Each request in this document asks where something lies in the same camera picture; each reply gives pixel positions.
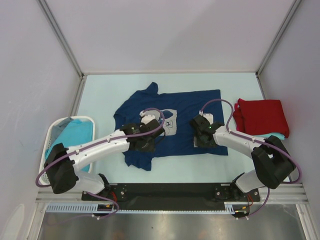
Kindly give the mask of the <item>navy blue t shirt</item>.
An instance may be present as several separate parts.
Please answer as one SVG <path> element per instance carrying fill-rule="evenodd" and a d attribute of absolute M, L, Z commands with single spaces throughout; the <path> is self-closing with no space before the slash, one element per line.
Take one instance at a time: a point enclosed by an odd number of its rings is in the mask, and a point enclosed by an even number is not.
<path fill-rule="evenodd" d="M 190 125 L 193 117 L 198 115 L 205 103 L 215 99 L 205 111 L 212 114 L 217 122 L 224 122 L 221 91 L 202 90 L 178 93 L 158 93 L 158 84 L 153 82 L 144 90 L 137 90 L 114 113 L 115 127 L 140 122 L 140 112 L 147 110 L 146 114 L 160 118 L 165 117 L 165 138 L 155 147 L 154 152 L 140 152 L 129 150 L 124 152 L 124 161 L 127 166 L 134 166 L 145 171 L 152 169 L 152 159 L 168 156 L 186 156 L 212 154 L 218 156 L 228 155 L 225 146 L 213 148 L 200 148 L 194 146 L 194 130 Z"/>

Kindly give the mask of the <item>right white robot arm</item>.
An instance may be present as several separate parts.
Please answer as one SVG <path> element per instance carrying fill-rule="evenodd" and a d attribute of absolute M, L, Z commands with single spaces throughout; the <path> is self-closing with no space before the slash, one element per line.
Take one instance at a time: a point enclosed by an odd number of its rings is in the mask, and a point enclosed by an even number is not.
<path fill-rule="evenodd" d="M 276 189 L 296 169 L 283 143 L 274 135 L 263 138 L 241 134 L 220 122 L 211 123 L 204 114 L 196 115 L 190 125 L 195 147 L 227 147 L 252 159 L 254 170 L 240 174 L 231 183 L 230 194 L 237 201 L 255 189 Z"/>

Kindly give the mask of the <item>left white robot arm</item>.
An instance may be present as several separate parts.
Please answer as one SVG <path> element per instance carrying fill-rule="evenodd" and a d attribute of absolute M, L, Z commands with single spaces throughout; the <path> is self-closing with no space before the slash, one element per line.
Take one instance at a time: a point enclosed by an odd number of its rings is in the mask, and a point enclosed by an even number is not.
<path fill-rule="evenodd" d="M 99 173 L 84 172 L 82 169 L 100 158 L 127 151 L 153 152 L 156 138 L 165 134 L 162 122 L 156 119 L 130 123 L 106 137 L 65 147 L 62 143 L 55 145 L 44 164 L 49 186 L 54 194 L 64 194 L 78 190 L 94 194 L 105 200 L 110 196 L 111 188 L 107 178 Z"/>

